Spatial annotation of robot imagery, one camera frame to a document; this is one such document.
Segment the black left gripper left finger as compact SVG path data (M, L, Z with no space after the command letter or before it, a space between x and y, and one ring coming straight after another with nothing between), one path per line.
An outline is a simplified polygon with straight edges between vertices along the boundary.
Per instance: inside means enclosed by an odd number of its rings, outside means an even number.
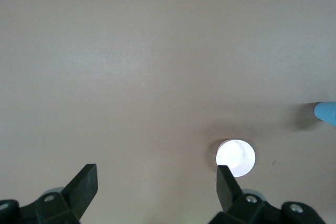
M51 189L29 205L1 200L1 223L80 223L97 191L97 165L87 164L64 188Z

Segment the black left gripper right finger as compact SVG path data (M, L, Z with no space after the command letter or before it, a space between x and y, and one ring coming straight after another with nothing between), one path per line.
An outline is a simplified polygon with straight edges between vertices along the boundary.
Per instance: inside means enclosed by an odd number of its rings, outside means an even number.
M216 190L222 211L210 223L325 223L310 206L288 201L278 209L254 193L245 193L228 166L217 167Z

